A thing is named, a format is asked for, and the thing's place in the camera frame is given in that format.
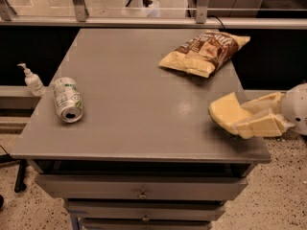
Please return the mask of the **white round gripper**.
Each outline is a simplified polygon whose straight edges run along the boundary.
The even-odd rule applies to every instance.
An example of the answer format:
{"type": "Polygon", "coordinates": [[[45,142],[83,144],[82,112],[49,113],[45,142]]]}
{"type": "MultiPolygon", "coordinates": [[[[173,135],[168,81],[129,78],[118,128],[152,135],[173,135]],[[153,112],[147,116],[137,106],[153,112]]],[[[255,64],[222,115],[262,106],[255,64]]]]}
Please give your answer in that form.
{"type": "Polygon", "coordinates": [[[256,113],[230,126],[236,135],[244,139],[277,137],[289,128],[307,135],[307,83],[297,85],[285,95],[282,92],[274,92],[245,102],[241,107],[256,113]]]}

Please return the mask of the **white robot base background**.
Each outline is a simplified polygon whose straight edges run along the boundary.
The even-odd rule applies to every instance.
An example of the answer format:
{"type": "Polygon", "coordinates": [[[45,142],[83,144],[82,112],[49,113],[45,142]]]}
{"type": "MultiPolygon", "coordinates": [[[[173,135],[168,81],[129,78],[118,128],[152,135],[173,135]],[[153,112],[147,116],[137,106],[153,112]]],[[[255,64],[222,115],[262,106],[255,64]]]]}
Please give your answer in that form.
{"type": "Polygon", "coordinates": [[[159,2],[156,0],[129,0],[121,14],[125,17],[159,17],[159,2]]]}

